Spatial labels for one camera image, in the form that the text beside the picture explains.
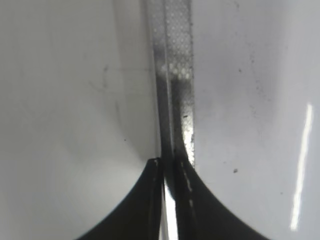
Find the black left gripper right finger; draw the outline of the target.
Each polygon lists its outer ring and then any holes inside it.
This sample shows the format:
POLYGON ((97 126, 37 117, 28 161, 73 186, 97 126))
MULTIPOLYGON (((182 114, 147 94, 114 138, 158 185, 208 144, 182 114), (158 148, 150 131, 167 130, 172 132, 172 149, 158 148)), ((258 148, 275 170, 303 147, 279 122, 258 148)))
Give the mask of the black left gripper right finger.
POLYGON ((212 194, 185 153, 175 153, 173 176, 180 240, 267 239, 236 217, 212 194))

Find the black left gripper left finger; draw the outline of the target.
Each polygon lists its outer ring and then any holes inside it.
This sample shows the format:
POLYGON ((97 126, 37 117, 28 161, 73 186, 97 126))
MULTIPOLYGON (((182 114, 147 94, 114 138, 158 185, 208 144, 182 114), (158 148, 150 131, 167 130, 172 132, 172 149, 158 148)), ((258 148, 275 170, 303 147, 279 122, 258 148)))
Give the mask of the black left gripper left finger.
POLYGON ((149 159, 136 184, 121 203, 79 239, 159 239, 163 181, 161 159, 149 159))

